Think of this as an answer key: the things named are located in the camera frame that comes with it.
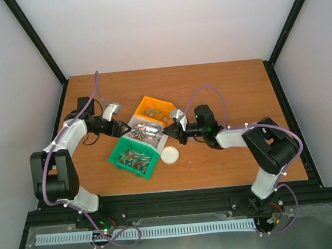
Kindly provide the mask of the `white candy bin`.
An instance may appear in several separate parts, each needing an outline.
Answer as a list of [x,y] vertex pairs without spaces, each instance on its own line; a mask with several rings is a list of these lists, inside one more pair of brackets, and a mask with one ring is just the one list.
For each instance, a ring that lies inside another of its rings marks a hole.
[[163,134],[164,125],[151,121],[148,117],[139,117],[137,115],[131,117],[128,125],[131,130],[124,137],[151,147],[159,155],[162,153],[168,139],[168,136]]

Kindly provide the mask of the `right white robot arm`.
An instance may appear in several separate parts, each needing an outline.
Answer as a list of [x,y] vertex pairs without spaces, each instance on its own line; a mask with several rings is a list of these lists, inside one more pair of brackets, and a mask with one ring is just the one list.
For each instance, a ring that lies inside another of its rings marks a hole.
[[280,178],[303,151],[302,140],[274,120],[264,117],[254,124],[242,127],[219,125],[209,106],[202,104],[194,109],[195,122],[188,122],[179,109],[172,111],[173,123],[162,129],[163,134],[185,145],[189,138],[201,137],[212,149],[246,147],[259,166],[251,185],[250,205],[258,209],[278,189]]

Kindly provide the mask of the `white jar lid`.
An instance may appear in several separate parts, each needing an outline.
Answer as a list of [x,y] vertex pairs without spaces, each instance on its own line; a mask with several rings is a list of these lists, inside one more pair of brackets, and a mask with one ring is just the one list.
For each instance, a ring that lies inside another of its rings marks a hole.
[[165,164],[174,164],[177,162],[179,159],[179,150],[175,148],[174,146],[166,146],[163,148],[161,154],[160,154],[160,159],[165,163]]

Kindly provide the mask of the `metal scoop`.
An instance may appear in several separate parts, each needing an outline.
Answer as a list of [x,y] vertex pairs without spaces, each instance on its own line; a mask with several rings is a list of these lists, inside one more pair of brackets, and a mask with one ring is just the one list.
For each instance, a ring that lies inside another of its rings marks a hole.
[[160,138],[163,135],[162,126],[157,123],[143,122],[137,124],[136,128],[144,137]]

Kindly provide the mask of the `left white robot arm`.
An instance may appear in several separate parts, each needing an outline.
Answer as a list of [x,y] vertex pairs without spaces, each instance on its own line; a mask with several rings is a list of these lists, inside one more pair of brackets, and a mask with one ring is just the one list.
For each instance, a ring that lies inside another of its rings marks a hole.
[[87,212],[96,226],[108,222],[109,212],[99,206],[99,196],[80,185],[72,156],[81,139],[87,134],[119,138],[130,131],[130,126],[114,119],[121,109],[119,103],[110,103],[96,116],[90,97],[79,97],[77,108],[65,116],[60,132],[42,151],[29,159],[35,196],[48,206],[63,205],[79,213]]

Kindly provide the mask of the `green candy bin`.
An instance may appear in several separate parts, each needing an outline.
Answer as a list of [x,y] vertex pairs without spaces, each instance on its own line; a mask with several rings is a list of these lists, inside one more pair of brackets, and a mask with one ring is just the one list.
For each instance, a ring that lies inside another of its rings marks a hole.
[[108,157],[108,161],[118,169],[127,170],[149,180],[159,158],[158,152],[150,145],[122,137]]

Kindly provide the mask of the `orange candy bin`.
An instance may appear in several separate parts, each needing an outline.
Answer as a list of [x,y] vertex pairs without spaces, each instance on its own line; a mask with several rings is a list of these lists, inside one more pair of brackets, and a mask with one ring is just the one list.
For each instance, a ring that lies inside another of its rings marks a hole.
[[166,127],[173,123],[170,113],[175,108],[175,105],[168,101],[144,96],[135,110],[134,116],[157,122]]

